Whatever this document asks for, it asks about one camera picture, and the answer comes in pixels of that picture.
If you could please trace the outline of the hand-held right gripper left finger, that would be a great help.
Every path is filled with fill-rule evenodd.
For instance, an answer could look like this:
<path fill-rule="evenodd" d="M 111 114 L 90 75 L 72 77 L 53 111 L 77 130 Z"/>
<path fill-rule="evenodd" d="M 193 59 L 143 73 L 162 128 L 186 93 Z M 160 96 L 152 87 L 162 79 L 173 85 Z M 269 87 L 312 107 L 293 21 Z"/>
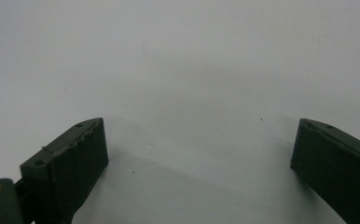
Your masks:
<path fill-rule="evenodd" d="M 108 164 L 104 120 L 88 119 L 42 147 L 21 165 L 36 224 L 71 224 Z"/>

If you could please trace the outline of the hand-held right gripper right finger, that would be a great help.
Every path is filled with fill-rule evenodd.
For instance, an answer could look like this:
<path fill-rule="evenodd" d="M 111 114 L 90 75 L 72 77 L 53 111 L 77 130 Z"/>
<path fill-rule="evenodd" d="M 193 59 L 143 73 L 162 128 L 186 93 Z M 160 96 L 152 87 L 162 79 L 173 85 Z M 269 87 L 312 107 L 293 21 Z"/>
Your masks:
<path fill-rule="evenodd" d="M 360 224 L 360 140 L 301 119 L 290 167 L 347 224 Z"/>

